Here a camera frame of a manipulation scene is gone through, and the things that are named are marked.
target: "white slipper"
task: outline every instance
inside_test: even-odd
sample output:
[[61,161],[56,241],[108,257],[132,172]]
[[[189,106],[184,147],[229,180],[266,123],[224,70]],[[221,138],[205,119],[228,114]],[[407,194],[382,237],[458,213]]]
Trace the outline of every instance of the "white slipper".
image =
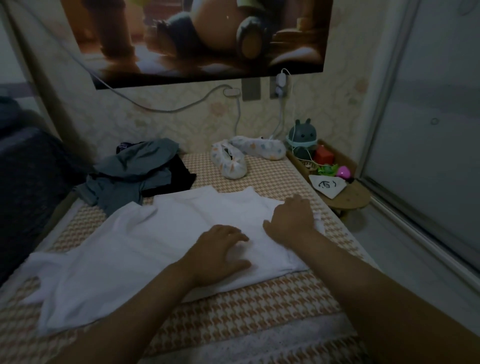
[[247,138],[234,136],[230,143],[240,149],[244,154],[261,157],[269,160],[280,160],[287,153],[282,141],[277,139]]
[[225,178],[237,180],[247,174],[245,156],[227,140],[213,144],[210,157]]

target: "gray clothing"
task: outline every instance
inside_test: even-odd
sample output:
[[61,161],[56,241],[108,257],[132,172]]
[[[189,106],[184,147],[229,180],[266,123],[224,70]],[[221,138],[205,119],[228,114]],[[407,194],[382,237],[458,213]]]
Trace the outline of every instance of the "gray clothing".
[[141,204],[142,190],[170,184],[172,176],[165,164],[178,149],[178,143],[167,138],[133,145],[96,164],[96,172],[75,189],[107,216],[129,202]]

